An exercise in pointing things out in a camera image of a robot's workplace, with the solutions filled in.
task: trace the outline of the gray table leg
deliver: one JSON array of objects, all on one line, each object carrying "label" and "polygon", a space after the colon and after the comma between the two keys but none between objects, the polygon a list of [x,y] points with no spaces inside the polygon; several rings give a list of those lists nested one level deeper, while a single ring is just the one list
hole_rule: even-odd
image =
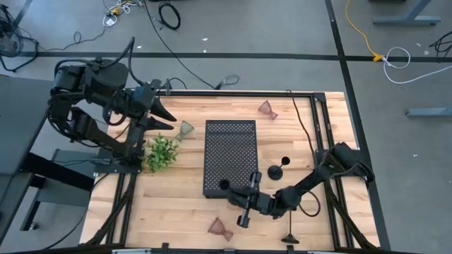
[{"label": "gray table leg", "polygon": [[439,16],[419,16],[419,13],[431,0],[418,0],[418,2],[402,16],[374,17],[376,25],[436,25],[441,22]]},{"label": "gray table leg", "polygon": [[452,108],[408,109],[407,116],[452,116]]}]

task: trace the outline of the perforated metal box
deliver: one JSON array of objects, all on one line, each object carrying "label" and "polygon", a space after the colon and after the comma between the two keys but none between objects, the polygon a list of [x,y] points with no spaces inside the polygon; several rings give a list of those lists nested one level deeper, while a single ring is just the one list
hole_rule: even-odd
[{"label": "perforated metal box", "polygon": [[206,198],[226,198],[220,181],[231,186],[249,185],[258,171],[256,121],[207,120],[204,149],[203,194]]}]

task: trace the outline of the black metal frame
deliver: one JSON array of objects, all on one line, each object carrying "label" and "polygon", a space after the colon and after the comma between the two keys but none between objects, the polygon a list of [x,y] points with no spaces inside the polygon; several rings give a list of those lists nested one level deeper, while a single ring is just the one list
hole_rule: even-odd
[{"label": "black metal frame", "polygon": [[[159,96],[166,96],[165,91],[160,91]],[[242,92],[242,91],[214,91],[214,90],[175,90],[171,91],[171,96],[197,96],[197,97],[294,97],[294,98],[305,98],[309,99],[311,103],[311,113],[314,121],[314,129],[316,131],[316,141],[317,141],[317,149],[322,150],[323,147],[323,137],[321,133],[322,126],[319,123],[319,113],[318,113],[318,103],[320,104],[321,112],[323,114],[323,121],[326,130],[326,138],[328,140],[328,146],[332,147],[334,145],[333,132],[331,129],[331,123],[328,114],[328,107],[326,104],[326,96],[323,92]],[[133,184],[136,182],[136,174],[131,176],[130,180]],[[119,175],[118,186],[116,193],[114,195],[114,206],[116,205],[119,197],[121,196],[122,185],[124,184],[124,175]],[[345,204],[345,195],[343,192],[343,185],[340,179],[335,180],[338,199],[345,208],[347,209]],[[331,236],[333,238],[333,246],[337,250],[341,248],[339,233],[338,233],[338,225],[335,217],[335,211],[332,204],[327,199],[327,207],[328,207],[328,217],[330,220],[331,226]],[[121,227],[121,238],[120,244],[126,243],[126,236],[129,226],[129,220],[131,215],[131,203],[130,199],[125,207],[124,220]],[[348,227],[344,224],[345,229],[345,239],[347,242],[348,248],[353,248],[353,237],[348,229]],[[114,226],[112,226],[108,231],[107,244],[112,242],[112,236],[114,234]],[[153,251],[159,252],[160,249],[153,248]],[[171,252],[178,253],[223,253],[225,250],[207,250],[207,249],[171,249]],[[236,253],[287,253],[287,250],[235,250]],[[291,253],[307,253],[305,250],[298,251],[293,250]]]}]

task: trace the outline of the yellow cable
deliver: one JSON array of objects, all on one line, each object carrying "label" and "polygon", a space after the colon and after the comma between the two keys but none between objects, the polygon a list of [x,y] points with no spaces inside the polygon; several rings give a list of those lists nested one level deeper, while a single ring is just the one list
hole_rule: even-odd
[{"label": "yellow cable", "polygon": [[347,0],[347,5],[345,6],[345,17],[347,18],[348,23],[358,32],[360,33],[364,39],[366,40],[367,49],[374,55],[374,61],[380,61],[384,57],[382,54],[375,53],[372,48],[369,46],[369,42],[367,41],[367,36],[361,32],[355,25],[353,25],[352,21],[350,21],[350,18],[348,18],[348,4],[350,3],[350,0]]}]

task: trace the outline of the green plant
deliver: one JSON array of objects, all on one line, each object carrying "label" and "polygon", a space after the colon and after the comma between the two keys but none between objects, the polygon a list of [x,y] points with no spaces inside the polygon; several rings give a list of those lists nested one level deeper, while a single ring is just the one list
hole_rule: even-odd
[{"label": "green plant", "polygon": [[149,166],[152,173],[155,173],[163,171],[169,164],[176,161],[178,145],[160,134],[153,140],[153,143],[147,142],[151,152],[145,156],[143,163]]}]

